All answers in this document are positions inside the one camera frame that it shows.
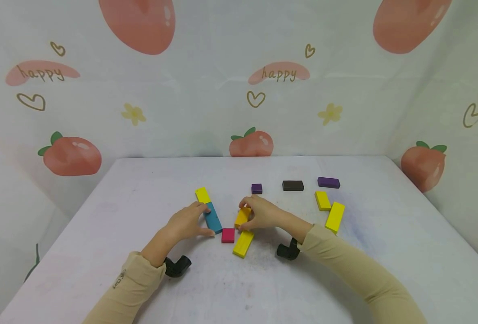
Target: child's hand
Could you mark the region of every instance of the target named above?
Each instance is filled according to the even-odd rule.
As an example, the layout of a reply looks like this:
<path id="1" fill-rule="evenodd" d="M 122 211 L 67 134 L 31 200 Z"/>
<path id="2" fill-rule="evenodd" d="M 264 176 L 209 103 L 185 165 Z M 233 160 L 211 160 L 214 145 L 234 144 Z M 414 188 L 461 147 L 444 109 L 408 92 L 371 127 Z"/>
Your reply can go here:
<path id="1" fill-rule="evenodd" d="M 283 218 L 290 215 L 289 212 L 283 211 L 276 205 L 257 195 L 243 198 L 239 203 L 239 208 L 243 208 L 245 205 L 252 209 L 253 218 L 251 221 L 239 226 L 240 231 L 280 226 Z"/>
<path id="2" fill-rule="evenodd" d="M 199 235 L 215 236 L 212 229 L 199 227 L 198 220 L 202 212 L 210 212 L 210 209 L 202 202 L 193 202 L 190 206 L 172 215 L 164 229 L 177 241 Z"/>

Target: printed fabric backdrop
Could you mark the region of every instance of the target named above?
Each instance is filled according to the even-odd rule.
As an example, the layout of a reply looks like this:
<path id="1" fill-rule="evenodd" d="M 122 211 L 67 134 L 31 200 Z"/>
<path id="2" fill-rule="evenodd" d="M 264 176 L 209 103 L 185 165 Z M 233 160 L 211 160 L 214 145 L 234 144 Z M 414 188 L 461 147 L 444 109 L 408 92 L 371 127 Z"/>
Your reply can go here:
<path id="1" fill-rule="evenodd" d="M 478 0 L 0 0 L 0 312 L 117 158 L 339 154 L 478 251 Z"/>

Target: small purple block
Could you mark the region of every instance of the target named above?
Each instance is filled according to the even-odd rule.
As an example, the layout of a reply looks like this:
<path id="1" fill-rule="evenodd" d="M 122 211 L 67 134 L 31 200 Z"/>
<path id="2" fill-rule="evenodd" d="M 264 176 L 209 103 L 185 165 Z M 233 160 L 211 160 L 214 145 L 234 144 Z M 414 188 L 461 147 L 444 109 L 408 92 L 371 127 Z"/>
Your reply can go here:
<path id="1" fill-rule="evenodd" d="M 262 194 L 262 184 L 252 184 L 252 194 Z"/>
<path id="2" fill-rule="evenodd" d="M 318 187 L 339 188 L 339 180 L 335 178 L 318 177 Z"/>

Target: red block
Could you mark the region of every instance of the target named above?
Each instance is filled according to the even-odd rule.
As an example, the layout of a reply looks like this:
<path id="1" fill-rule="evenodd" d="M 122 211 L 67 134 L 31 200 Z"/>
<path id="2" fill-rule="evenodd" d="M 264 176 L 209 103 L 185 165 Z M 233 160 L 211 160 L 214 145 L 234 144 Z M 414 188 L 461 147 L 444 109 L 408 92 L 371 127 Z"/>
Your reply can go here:
<path id="1" fill-rule="evenodd" d="M 235 229 L 223 229 L 221 233 L 221 243 L 235 242 Z"/>

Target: blue block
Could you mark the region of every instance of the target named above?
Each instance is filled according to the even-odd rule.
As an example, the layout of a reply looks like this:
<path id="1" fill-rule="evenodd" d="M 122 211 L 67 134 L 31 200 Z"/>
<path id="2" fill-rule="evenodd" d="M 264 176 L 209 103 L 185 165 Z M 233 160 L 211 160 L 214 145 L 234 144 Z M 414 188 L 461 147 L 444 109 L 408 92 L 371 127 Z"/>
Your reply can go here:
<path id="1" fill-rule="evenodd" d="M 206 205 L 210 209 L 210 212 L 208 214 L 206 213 L 204 214 L 207 227 L 209 229 L 212 229 L 214 233 L 219 234 L 223 231 L 223 226 L 221 226 L 221 222 L 219 221 L 219 218 L 217 217 L 214 204 L 212 204 L 212 202 L 209 202 Z"/>

